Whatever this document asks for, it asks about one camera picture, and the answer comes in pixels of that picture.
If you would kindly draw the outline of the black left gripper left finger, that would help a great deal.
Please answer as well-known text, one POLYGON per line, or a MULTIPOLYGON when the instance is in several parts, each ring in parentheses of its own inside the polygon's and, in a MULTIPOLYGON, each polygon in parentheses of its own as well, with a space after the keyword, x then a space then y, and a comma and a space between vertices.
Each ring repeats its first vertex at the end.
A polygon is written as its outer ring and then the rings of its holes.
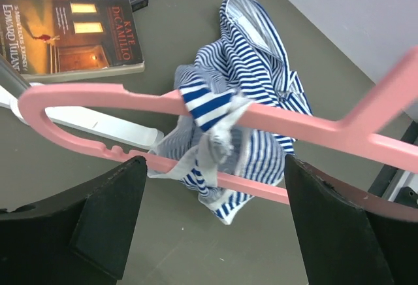
POLYGON ((73 188, 1 210, 2 284, 115 284, 147 177, 137 156, 73 188))

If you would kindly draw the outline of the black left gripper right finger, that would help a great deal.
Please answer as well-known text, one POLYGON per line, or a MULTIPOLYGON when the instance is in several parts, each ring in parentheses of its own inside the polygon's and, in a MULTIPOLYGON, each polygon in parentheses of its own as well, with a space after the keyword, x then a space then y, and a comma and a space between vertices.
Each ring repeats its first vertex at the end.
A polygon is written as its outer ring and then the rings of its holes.
POLYGON ((293 155, 285 157, 285 187, 309 284, 417 283, 417 209, 293 155))

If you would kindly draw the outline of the pink plastic hanger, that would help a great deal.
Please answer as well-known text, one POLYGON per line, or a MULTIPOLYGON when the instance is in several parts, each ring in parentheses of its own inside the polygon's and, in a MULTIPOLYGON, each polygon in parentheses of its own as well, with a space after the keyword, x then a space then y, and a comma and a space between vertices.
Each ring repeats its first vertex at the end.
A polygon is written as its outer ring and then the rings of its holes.
MULTIPOLYGON (((287 135, 417 172, 417 147, 380 134, 399 112, 417 99, 417 49, 412 48, 389 74, 373 87, 355 108, 338 121, 252 104, 239 117, 240 126, 287 135)), ((57 127, 46 115, 48 107, 108 107, 175 115, 188 111, 179 92, 147 95, 128 92, 121 84, 73 83, 33 86, 18 100, 24 120, 40 135, 69 150, 124 162, 137 156, 119 146, 82 139, 57 127)))

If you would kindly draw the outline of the blue white striped tank top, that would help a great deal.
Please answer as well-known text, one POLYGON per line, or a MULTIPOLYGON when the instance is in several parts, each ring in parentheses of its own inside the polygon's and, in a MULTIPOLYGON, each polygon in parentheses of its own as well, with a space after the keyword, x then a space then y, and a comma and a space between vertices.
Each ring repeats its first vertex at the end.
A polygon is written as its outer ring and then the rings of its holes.
POLYGON ((267 11, 256 0, 223 0, 220 37, 200 48, 191 65, 174 75, 188 116, 150 152, 176 161, 170 178, 198 193, 199 201, 229 225, 251 195, 220 187, 218 173, 278 185, 294 139, 240 127, 252 103, 311 114, 301 81, 292 71, 285 47, 267 11))

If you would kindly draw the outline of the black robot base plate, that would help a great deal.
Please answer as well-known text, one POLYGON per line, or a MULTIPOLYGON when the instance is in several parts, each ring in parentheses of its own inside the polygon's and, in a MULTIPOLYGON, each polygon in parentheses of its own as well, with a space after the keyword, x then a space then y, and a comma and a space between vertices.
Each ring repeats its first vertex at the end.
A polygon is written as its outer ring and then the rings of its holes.
POLYGON ((384 165, 368 193, 416 209, 417 174, 391 165, 384 165))

